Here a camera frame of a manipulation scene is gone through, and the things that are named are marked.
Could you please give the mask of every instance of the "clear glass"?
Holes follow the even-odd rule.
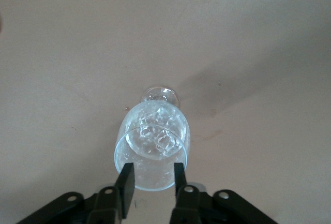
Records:
[[[186,168],[190,149],[187,120],[178,107],[168,102],[174,100],[172,96],[177,101],[178,97],[172,89],[159,87],[162,89],[149,88],[142,102],[125,116],[114,154],[117,171],[120,173],[125,163],[133,162],[136,188],[148,191],[174,185],[174,163],[182,162]]]

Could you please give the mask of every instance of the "glass base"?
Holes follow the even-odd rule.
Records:
[[[148,100],[164,100],[179,108],[179,98],[177,93],[167,86],[156,85],[148,88],[141,101]]]

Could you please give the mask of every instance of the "beige surface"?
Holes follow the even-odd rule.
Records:
[[[330,3],[0,0],[0,223],[114,182],[125,107],[153,84],[181,98],[188,181],[331,223]],[[123,223],[168,223],[174,201],[136,190]]]

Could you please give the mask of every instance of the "wine glass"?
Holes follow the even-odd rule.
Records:
[[[174,185],[174,163],[181,162],[186,168],[190,130],[178,107],[175,91],[153,86],[125,116],[119,128],[114,160],[119,173],[125,163],[134,163],[136,188],[167,189]]]

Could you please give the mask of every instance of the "table surface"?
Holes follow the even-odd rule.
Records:
[[[0,222],[113,183],[117,132],[173,87],[189,182],[278,223],[331,223],[331,0],[0,0]],[[127,220],[169,222],[174,188]]]

